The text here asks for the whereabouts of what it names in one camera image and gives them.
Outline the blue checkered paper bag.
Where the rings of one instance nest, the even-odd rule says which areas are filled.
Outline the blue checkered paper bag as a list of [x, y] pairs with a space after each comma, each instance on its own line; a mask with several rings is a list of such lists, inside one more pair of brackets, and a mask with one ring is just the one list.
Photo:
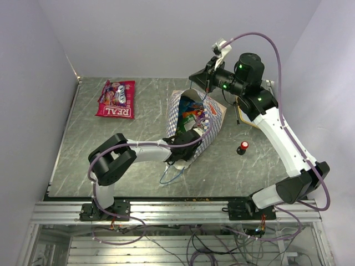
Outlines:
[[159, 181], [161, 185], [168, 185], [174, 182], [211, 145], [221, 130], [222, 123], [226, 114], [226, 108], [216, 100], [207, 96], [205, 93], [197, 91], [193, 88], [186, 90], [175, 90], [168, 100], [166, 116], [167, 138], [173, 135], [179, 135], [176, 133], [176, 129], [178, 119], [182, 116], [178, 114], [179, 101], [182, 96], [187, 96], [193, 101], [203, 104], [205, 117], [202, 119], [196, 119], [194, 127], [200, 127], [206, 130], [206, 133], [203, 137], [200, 138], [202, 143], [197, 148], [194, 156], [190, 160], [187, 162], [180, 160], [175, 163], [166, 163], [165, 171]]

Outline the red REAL crisps bag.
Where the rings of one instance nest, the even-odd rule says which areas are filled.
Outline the red REAL crisps bag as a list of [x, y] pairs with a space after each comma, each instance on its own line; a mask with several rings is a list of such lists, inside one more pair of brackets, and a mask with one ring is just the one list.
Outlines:
[[100, 117], [110, 117], [110, 118], [125, 118], [125, 119], [134, 119], [134, 98], [135, 98], [135, 81], [134, 82], [134, 92], [131, 99], [131, 104], [128, 106], [110, 106], [99, 104], [98, 111], [95, 114]]

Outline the green candy bag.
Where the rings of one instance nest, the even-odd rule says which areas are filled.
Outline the green candy bag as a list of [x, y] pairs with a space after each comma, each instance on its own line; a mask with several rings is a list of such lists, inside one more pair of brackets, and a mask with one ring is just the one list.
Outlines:
[[194, 127], [196, 123], [196, 117], [193, 114], [189, 114], [186, 117], [179, 117], [178, 122], [177, 122], [177, 129], [176, 133], [177, 134], [182, 134]]

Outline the purple Fox's candy bag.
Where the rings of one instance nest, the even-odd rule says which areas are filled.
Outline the purple Fox's candy bag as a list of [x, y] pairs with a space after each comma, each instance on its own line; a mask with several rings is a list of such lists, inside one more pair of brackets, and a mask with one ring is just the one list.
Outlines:
[[134, 82], [107, 80], [98, 103], [110, 106], [128, 106], [134, 92]]

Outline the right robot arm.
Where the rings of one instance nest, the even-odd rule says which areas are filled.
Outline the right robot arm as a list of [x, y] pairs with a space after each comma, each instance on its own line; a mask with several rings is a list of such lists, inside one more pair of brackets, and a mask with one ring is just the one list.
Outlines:
[[250, 196], [245, 215], [257, 219], [264, 208], [280, 203], [293, 204], [324, 186], [330, 171], [327, 162], [318, 162], [300, 143], [280, 113], [281, 105], [262, 87], [264, 64], [254, 53], [243, 53], [232, 72], [217, 65], [212, 57], [206, 66], [189, 76], [189, 80], [206, 93], [216, 88], [237, 96], [237, 104], [268, 138], [284, 164], [288, 176]]

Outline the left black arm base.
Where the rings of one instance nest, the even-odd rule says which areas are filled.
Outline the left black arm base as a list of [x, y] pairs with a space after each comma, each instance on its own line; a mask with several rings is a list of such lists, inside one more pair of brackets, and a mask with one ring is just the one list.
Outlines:
[[128, 221], [129, 215], [130, 203], [125, 200], [115, 199], [114, 203], [104, 211], [93, 201], [82, 205], [79, 220], [82, 222]]

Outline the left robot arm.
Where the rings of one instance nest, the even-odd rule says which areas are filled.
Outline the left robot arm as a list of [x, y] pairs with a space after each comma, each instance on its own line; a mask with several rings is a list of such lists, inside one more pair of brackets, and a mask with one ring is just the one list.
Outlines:
[[187, 132], [157, 141], [133, 141], [115, 134], [88, 156], [88, 178], [93, 183], [93, 213], [101, 220], [113, 214], [114, 185], [131, 165], [163, 162], [177, 166], [188, 162], [202, 144], [204, 132], [196, 127]]

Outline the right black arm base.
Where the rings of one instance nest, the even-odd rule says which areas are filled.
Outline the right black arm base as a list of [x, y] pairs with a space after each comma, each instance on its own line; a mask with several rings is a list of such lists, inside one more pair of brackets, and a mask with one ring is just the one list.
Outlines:
[[227, 213], [231, 221], [256, 220], [275, 220], [276, 213], [272, 206], [258, 209], [250, 197], [237, 197], [228, 201], [226, 207], [222, 207], [223, 212]]

